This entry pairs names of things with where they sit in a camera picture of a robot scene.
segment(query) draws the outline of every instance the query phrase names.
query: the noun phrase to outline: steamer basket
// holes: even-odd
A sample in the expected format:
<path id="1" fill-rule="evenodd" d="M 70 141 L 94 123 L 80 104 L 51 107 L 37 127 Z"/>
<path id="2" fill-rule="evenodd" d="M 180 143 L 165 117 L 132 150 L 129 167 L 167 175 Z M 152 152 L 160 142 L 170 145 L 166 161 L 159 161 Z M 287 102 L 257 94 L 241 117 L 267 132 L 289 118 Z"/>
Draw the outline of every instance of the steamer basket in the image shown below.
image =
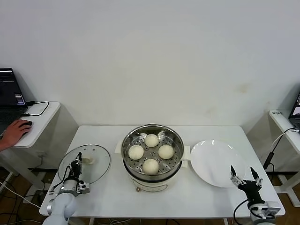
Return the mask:
<path id="1" fill-rule="evenodd" d="M 150 134 L 158 136 L 159 143 L 153 148 L 145 145 L 145 137 Z M 159 147 L 165 144 L 171 145 L 174 149 L 174 155 L 171 159 L 162 159 L 158 155 Z M 129 148 L 134 145 L 140 145 L 144 148 L 144 155 L 139 160 L 129 158 Z M 145 182 L 162 182 L 172 177 L 181 167 L 183 152 L 184 144 L 180 136 L 174 130 L 158 124 L 137 127 L 124 138 L 121 146 L 121 153 L 127 171 L 137 179 Z M 155 175 L 147 175 L 143 171 L 143 163 L 150 158 L 156 160 L 159 164 L 158 173 Z"/>

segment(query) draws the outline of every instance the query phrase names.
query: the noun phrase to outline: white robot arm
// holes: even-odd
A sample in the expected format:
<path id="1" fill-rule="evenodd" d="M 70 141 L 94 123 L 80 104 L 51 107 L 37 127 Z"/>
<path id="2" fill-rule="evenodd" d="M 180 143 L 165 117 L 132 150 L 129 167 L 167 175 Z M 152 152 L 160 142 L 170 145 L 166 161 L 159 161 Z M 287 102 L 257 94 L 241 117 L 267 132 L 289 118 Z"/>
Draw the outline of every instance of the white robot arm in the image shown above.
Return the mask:
<path id="1" fill-rule="evenodd" d="M 68 177 L 65 179 L 67 169 L 70 169 Z M 77 155 L 76 159 L 66 168 L 62 179 L 63 186 L 57 196 L 49 202 L 47 207 L 50 216 L 43 222 L 43 225 L 67 225 L 69 218 L 76 211 L 76 197 L 79 194 L 90 192 L 89 185 L 79 180 L 82 173 L 82 154 Z M 50 195 L 54 194 L 54 189 L 59 185 L 53 186 Z"/>
<path id="2" fill-rule="evenodd" d="M 255 225 L 275 225 L 275 215 L 280 211 L 278 202 L 265 202 L 259 190 L 262 188 L 263 179 L 259 178 L 257 172 L 251 167 L 251 173 L 255 180 L 242 180 L 236 175 L 231 166 L 231 180 L 239 190 L 245 192 L 248 199 L 250 218 Z"/>

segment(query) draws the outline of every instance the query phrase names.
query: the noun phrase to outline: human hand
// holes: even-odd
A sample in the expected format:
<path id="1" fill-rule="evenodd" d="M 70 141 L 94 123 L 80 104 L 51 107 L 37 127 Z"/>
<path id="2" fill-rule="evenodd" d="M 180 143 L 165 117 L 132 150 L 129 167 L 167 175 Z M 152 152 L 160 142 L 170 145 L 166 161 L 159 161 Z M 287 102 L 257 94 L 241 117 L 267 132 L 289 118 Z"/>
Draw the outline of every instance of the human hand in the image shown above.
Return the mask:
<path id="1" fill-rule="evenodd" d="M 0 151 L 13 147 L 18 143 L 23 134 L 30 131 L 30 125 L 22 126 L 22 124 L 27 122 L 27 120 L 16 120 L 7 127 L 3 138 L 0 140 Z"/>

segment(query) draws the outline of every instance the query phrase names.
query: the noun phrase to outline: white bun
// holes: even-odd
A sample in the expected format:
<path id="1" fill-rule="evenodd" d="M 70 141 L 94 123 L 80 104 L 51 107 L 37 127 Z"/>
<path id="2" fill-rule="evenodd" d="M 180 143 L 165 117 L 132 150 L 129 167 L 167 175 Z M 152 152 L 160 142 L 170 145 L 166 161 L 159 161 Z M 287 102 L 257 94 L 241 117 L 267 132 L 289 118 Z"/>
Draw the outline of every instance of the white bun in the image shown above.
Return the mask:
<path id="1" fill-rule="evenodd" d="M 142 170 L 145 174 L 154 175 L 158 173 L 159 165 L 154 159 L 147 159 L 142 165 Z"/>
<path id="2" fill-rule="evenodd" d="M 138 160 L 144 155 L 144 149 L 140 145 L 131 146 L 128 151 L 129 158 Z"/>
<path id="3" fill-rule="evenodd" d="M 158 149 L 158 155 L 163 159 L 170 159 L 174 155 L 174 149 L 170 145 L 163 145 Z"/>
<path id="4" fill-rule="evenodd" d="M 145 144 L 150 148 L 157 146 L 158 137 L 156 135 L 147 135 L 145 138 Z"/>

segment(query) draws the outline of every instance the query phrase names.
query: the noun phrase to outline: white ceramic plate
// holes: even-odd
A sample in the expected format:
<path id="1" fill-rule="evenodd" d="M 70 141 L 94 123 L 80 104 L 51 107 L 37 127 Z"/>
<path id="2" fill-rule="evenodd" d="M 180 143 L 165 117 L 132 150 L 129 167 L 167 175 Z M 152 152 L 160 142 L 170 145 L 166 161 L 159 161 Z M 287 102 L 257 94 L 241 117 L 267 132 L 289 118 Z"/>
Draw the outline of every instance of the white ceramic plate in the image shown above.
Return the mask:
<path id="1" fill-rule="evenodd" d="M 230 180 L 230 166 L 243 179 L 246 173 L 245 161 L 229 144 L 218 140 L 205 140 L 191 150 L 191 164 L 200 178 L 207 183 L 221 187 L 234 187 Z"/>

